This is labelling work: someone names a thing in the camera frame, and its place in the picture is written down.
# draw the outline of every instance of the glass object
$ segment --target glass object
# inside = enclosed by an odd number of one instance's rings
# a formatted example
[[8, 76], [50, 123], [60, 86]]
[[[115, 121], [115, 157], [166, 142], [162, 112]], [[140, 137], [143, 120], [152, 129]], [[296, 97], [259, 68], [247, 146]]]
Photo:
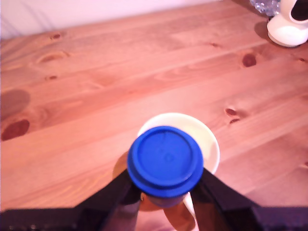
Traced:
[[269, 17], [280, 12], [280, 0], [250, 0], [250, 3], [260, 13], [265, 13]]

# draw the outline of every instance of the blue lid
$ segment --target blue lid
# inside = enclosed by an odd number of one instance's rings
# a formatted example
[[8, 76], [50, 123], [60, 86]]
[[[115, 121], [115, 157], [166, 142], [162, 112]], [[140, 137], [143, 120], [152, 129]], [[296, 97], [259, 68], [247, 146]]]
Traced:
[[197, 142], [173, 127], [156, 127], [140, 135], [128, 152], [128, 173], [146, 194], [176, 197], [189, 192], [203, 172]]

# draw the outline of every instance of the plastic container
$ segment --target plastic container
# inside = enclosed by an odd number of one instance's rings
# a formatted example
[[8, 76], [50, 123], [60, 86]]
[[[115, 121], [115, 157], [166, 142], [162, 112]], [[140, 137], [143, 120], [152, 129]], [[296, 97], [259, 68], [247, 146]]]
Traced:
[[250, 0], [250, 3], [260, 13], [267, 16], [275, 16], [280, 12], [280, 0]]
[[198, 183], [202, 152], [187, 133], [174, 127], [152, 128], [128, 152], [128, 173], [152, 203], [172, 207]]
[[[189, 134], [199, 145], [203, 156], [203, 167], [215, 174], [220, 160], [217, 139], [212, 131], [200, 120], [182, 113], [163, 113], [150, 118], [138, 132], [138, 136], [158, 126], [172, 126]], [[190, 193], [183, 199], [190, 213], [195, 217]]]

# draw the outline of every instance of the wood knot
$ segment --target wood knot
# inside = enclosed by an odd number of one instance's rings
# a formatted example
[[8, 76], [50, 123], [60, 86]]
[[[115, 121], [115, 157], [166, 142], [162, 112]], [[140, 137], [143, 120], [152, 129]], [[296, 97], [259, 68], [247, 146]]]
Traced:
[[304, 63], [307, 62], [307, 60], [306, 60], [306, 59], [303, 59], [303, 58], [298, 58], [298, 60], [301, 61], [301, 62], [304, 62]]
[[52, 60], [63, 59], [69, 57], [70, 55], [65, 51], [55, 51], [53, 53], [45, 54], [38, 59], [38, 63], [46, 63]]
[[12, 123], [2, 133], [1, 140], [7, 141], [18, 136], [23, 136], [28, 132], [29, 127], [30, 123], [26, 119]]
[[235, 111], [235, 110], [233, 110], [233, 109], [231, 109], [231, 108], [226, 108], [225, 109], [225, 113], [227, 114], [227, 115], [229, 115], [229, 116], [236, 116], [237, 115], [237, 112]]
[[59, 39], [61, 37], [60, 34], [54, 34], [53, 36], [50, 37], [50, 39], [54, 40], [54, 39]]
[[48, 76], [46, 77], [46, 80], [54, 80], [54, 79], [57, 79], [58, 77], [57, 76]]
[[235, 122], [237, 122], [237, 121], [240, 121], [240, 119], [233, 119], [233, 120], [231, 120], [231, 121], [229, 122], [229, 124], [233, 124], [233, 123], [235, 123]]
[[256, 57], [253, 54], [246, 54], [243, 57], [242, 62], [245, 67], [250, 67], [257, 64]]
[[210, 45], [213, 46], [213, 47], [219, 47], [219, 45], [217, 43], [214, 43], [214, 42], [211, 42]]

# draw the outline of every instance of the lid rim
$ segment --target lid rim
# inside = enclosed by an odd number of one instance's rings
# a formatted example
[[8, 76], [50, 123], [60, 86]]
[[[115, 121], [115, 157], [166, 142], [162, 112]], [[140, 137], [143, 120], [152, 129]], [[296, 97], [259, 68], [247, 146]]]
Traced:
[[[147, 173], [146, 169], [144, 169], [139, 161], [139, 146], [151, 135], [154, 135], [156, 133], [161, 132], [162, 130], [165, 131], [171, 131], [173, 133], [176, 133], [177, 135], [181, 136], [187, 143], [187, 145], [190, 148], [190, 152], [191, 152], [191, 156], [192, 156], [192, 163], [189, 166], [189, 169], [185, 172], [185, 176], [184, 177], [176, 177], [175, 179], [172, 180], [161, 180], [161, 179], [157, 179], [153, 176], [151, 176], [150, 174]], [[169, 127], [169, 126], [160, 126], [160, 127], [155, 127], [152, 128], [148, 131], [146, 131], [145, 133], [143, 133], [141, 136], [139, 136], [135, 142], [134, 142], [134, 148], [132, 149], [132, 159], [133, 159], [133, 163], [135, 165], [135, 169], [137, 170], [137, 172], [142, 176], [142, 178], [144, 178], [145, 180], [149, 181], [150, 183], [157, 185], [157, 186], [165, 186], [165, 187], [171, 187], [171, 186], [176, 186], [179, 184], [182, 184], [184, 181], [186, 181], [187, 179], [189, 179], [193, 172], [194, 169], [196, 168], [197, 165], [197, 159], [195, 157], [195, 155], [193, 155], [193, 145], [194, 145], [195, 140], [189, 136], [187, 133], [185, 133], [184, 131], [181, 131], [177, 128], [174, 127]]]

